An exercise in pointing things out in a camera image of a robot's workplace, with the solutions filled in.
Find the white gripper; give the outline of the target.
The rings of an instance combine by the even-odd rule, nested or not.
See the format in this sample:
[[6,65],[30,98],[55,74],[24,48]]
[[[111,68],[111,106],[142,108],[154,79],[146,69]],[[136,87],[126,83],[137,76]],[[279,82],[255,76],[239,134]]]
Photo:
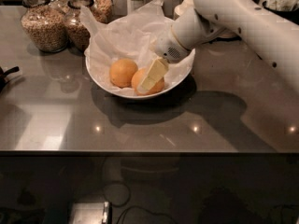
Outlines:
[[146,68],[144,76],[137,85],[137,90],[146,93],[159,82],[169,70],[169,63],[179,63],[191,52],[183,48],[175,39],[171,31],[165,31],[158,36],[154,43],[154,52],[162,57],[155,59]]

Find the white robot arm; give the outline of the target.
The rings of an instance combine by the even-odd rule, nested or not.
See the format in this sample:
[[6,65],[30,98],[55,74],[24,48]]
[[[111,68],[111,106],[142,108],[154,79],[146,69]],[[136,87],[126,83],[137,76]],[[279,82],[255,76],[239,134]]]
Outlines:
[[230,30],[295,91],[299,91],[299,25],[252,0],[193,0],[193,7],[173,21],[152,45],[153,52],[178,63],[198,44]]

